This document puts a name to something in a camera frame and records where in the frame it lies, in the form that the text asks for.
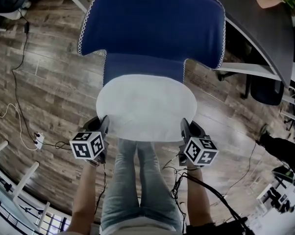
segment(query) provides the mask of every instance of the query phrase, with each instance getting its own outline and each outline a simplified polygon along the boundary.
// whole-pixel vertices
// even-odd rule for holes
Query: black pants
[[[260,144],[272,156],[286,162],[295,173],[295,143],[286,139],[273,138],[269,134],[263,134]]]

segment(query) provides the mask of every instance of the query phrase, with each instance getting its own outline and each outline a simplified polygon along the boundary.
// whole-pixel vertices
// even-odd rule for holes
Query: hardwood floorboard
[[[104,51],[80,57],[77,55],[83,12],[71,0],[32,0],[26,19],[30,22],[28,42],[25,47],[24,64],[17,70],[18,97],[30,134],[42,132],[45,142],[55,144],[72,137],[79,127],[96,115],[96,100],[102,88]],[[7,32],[0,32],[0,114],[9,103],[17,106],[15,85],[11,69],[22,59],[25,44],[24,19],[6,20]],[[228,51],[225,61],[239,62]],[[220,82],[217,72],[205,69],[189,60],[186,66],[185,84],[197,99],[195,121],[216,142],[220,153],[210,167],[203,169],[205,182],[225,194],[229,187],[247,171],[249,158],[255,146],[260,127],[268,123],[275,137],[286,138],[288,132],[283,124],[280,109],[256,102],[252,97],[242,100],[246,76],[239,74]],[[29,147],[34,147],[22,122],[22,137]],[[40,163],[26,189],[43,200],[50,201],[60,211],[70,213],[74,193],[81,176],[81,160],[76,160],[71,151],[43,146],[40,151],[25,149],[20,141],[19,118],[10,108],[5,118],[0,119],[0,143],[9,141],[9,146],[0,152],[0,167],[14,180],[19,181],[34,161]],[[112,178],[117,141],[108,136],[106,161],[107,181]],[[174,158],[177,143],[157,143],[156,153],[160,166]],[[229,204],[242,215],[255,213],[256,197],[273,181],[271,170],[281,162],[263,148],[255,146],[247,176],[227,194]],[[178,160],[171,162],[178,168]],[[135,158],[138,196],[139,161]],[[162,170],[169,188],[174,185],[173,170]],[[97,196],[103,189],[103,169],[98,169]],[[179,201],[186,202],[187,184],[182,182]],[[208,193],[213,220],[221,223],[231,216],[217,198]],[[102,200],[95,217],[99,219]]]

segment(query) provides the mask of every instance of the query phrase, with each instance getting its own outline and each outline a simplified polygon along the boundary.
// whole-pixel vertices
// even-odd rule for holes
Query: jeans
[[[119,139],[118,149],[113,179],[103,202],[103,230],[113,224],[144,216],[182,231],[178,208],[161,175],[153,144]],[[133,161],[136,150],[140,161],[141,205],[136,191]]]

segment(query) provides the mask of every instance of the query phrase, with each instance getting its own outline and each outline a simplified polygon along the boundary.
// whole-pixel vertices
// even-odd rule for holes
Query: cord
[[[100,193],[100,195],[98,196],[98,201],[97,201],[97,206],[96,206],[96,208],[95,208],[94,216],[95,216],[95,214],[97,213],[100,198],[103,196],[103,194],[104,194],[104,192],[105,192],[105,189],[106,189],[106,186],[107,186],[106,172],[105,172],[105,164],[103,164],[103,170],[104,170],[104,189],[103,189],[103,191]]]
[[[37,148],[36,148],[36,149],[30,149],[29,147],[26,146],[24,140],[22,139],[21,117],[20,117],[20,113],[19,113],[18,109],[16,108],[16,106],[14,106],[12,103],[8,104],[8,105],[7,105],[7,109],[6,109],[5,114],[4,114],[3,116],[0,116],[0,118],[3,118],[3,117],[6,116],[6,114],[7,114],[7,112],[8,112],[8,108],[9,108],[10,105],[13,106],[13,107],[15,108],[15,110],[16,110],[16,112],[18,113],[18,116],[19,116],[19,124],[20,124],[20,139],[21,139],[22,143],[24,144],[24,146],[25,146],[28,150],[30,150],[30,151],[36,151]]]
[[[248,173],[249,173],[249,171],[250,171],[250,167],[251,167],[251,158],[252,158],[252,155],[253,155],[253,152],[254,152],[254,149],[255,149],[255,147],[256,147],[256,142],[255,142],[255,145],[254,145],[254,148],[253,148],[253,150],[252,150],[252,152],[251,152],[251,155],[250,155],[250,158],[249,158],[249,167],[248,167],[248,169],[247,169],[247,171],[246,171],[246,173],[243,175],[243,177],[241,177],[241,179],[239,179],[237,182],[235,182],[229,189],[228,189],[228,191],[224,194],[224,197],[227,195],[227,193],[230,191],[230,189],[231,188],[233,188],[236,184],[238,184]]]
[[[32,137],[32,135],[30,134],[29,127],[28,127],[28,125],[27,125],[27,123],[26,123],[24,113],[23,113],[23,111],[22,111],[22,109],[21,109],[21,106],[20,106],[20,103],[19,103],[19,100],[18,100],[18,93],[17,93],[17,78],[16,78],[16,75],[15,75],[15,73],[14,73],[14,71],[18,70],[18,69],[22,66],[22,64],[24,63],[24,59],[25,59],[25,46],[26,46],[27,41],[28,41],[29,24],[30,24],[29,21],[28,21],[23,15],[22,15],[21,10],[18,9],[18,11],[20,12],[21,17],[26,21],[26,24],[25,24],[25,45],[24,45],[24,48],[23,48],[22,60],[21,60],[20,64],[19,64],[16,68],[11,69],[11,72],[12,72],[12,74],[13,74],[13,76],[14,76],[14,81],[15,81],[15,98],[16,98],[16,101],[17,101],[18,107],[19,107],[19,109],[20,109],[21,116],[22,116],[22,118],[23,118],[23,120],[24,120],[24,123],[25,123],[25,127],[26,127],[26,130],[27,130],[27,133],[28,133],[29,137],[31,138],[31,140],[33,141],[33,143],[34,143],[34,144],[37,144],[37,141],[38,141],[38,140],[34,140],[33,137]],[[28,148],[28,147],[25,145],[25,143],[24,143],[23,140],[22,140],[22,142],[23,142],[24,146],[25,146],[27,149],[29,149],[29,150],[37,150],[37,148],[36,148],[36,149],[30,149],[30,148]],[[65,145],[69,145],[69,144],[68,144],[68,143],[65,143],[65,142],[62,142],[62,141],[59,141],[59,142],[57,142],[56,144],[48,144],[48,143],[43,143],[43,142],[40,142],[40,143],[43,144],[43,145],[53,146],[53,147],[55,147],[56,149],[64,149],[64,150],[70,150],[70,151],[71,151],[71,149],[63,148]]]
[[[70,145],[69,143],[66,143],[66,142],[63,142],[63,141],[58,141],[56,144],[43,143],[43,142],[38,141],[38,140],[36,140],[36,141],[39,142],[39,143],[41,143],[41,144],[43,144],[43,145],[53,146],[53,147],[55,147],[55,149],[57,149],[57,150],[59,150],[59,149],[64,149],[64,150],[68,150],[68,151],[71,151],[71,150],[72,150],[72,149],[66,149],[66,148],[63,148],[65,145]]]
[[[255,145],[254,145],[254,148],[251,152],[251,155],[250,155],[250,158],[249,158],[249,166],[248,166],[248,170],[247,172],[244,174],[244,176],[238,180],[236,183],[234,183],[227,191],[227,193],[229,192],[229,190],[235,186],[238,182],[240,182],[247,174],[248,172],[250,171],[250,167],[251,167],[251,158],[252,158],[252,155],[253,155],[253,152],[255,150],[255,147],[256,147],[256,142],[255,142]],[[214,193],[219,199],[220,199],[220,202],[223,202],[223,204],[228,208],[229,212],[231,213],[231,215],[233,216],[233,218],[237,221],[239,221],[239,223],[241,224],[241,226],[244,228],[246,234],[253,234],[253,232],[249,229],[249,227],[246,226],[246,224],[241,220],[241,217],[229,206],[229,204],[227,203],[227,201],[225,200],[224,196],[222,194],[220,194],[217,190],[215,190],[213,187],[207,185],[206,183],[204,183],[203,181],[189,175],[187,172],[183,172],[182,174],[180,174],[180,177],[177,178],[177,174],[179,174],[178,172],[180,171],[183,171],[183,170],[195,170],[195,169],[198,169],[198,168],[195,168],[195,169],[176,169],[172,166],[167,166],[171,161],[173,161],[179,154],[177,154],[174,158],[172,158],[171,160],[169,160],[164,166],[163,166],[163,169],[165,168],[172,168],[174,169],[174,176],[175,176],[175,184],[174,184],[174,187],[173,189],[171,190],[171,195],[172,195],[172,198],[175,200],[176,202],[176,205],[178,206],[178,209],[179,211],[181,212],[182,216],[183,216],[183,228],[182,228],[182,231],[184,231],[184,225],[185,225],[185,218],[186,218],[186,213],[184,213],[179,204],[178,204],[178,189],[180,187],[180,184],[181,184],[181,181],[183,178],[187,178],[189,180],[192,180],[193,182],[195,183],[198,183],[200,185],[202,185],[203,187],[207,188],[208,190],[210,190],[212,193]]]
[[[178,178],[178,180],[176,181],[173,189],[172,189],[172,197],[174,198],[178,198],[178,189],[180,187],[181,181],[183,178],[187,178],[188,180],[191,180],[195,183],[198,183],[199,185],[202,185],[203,187],[207,188],[208,190],[210,190],[213,194],[215,194],[221,202],[223,202],[223,204],[228,208],[229,212],[231,213],[231,215],[233,216],[233,218],[235,220],[237,220],[241,226],[244,228],[246,234],[253,234],[253,232],[250,230],[250,228],[245,224],[244,221],[241,220],[241,217],[229,206],[229,204],[227,203],[227,201],[224,199],[224,197],[217,191],[215,190],[213,187],[207,185],[206,183],[204,183],[203,181],[187,174],[186,172],[183,172],[182,175]]]

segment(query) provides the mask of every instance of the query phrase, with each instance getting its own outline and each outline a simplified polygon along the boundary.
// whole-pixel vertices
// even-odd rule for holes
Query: power strip
[[[44,135],[43,133],[37,133],[36,135],[36,141],[34,142],[34,145],[38,148],[41,149],[42,145],[44,143]]]

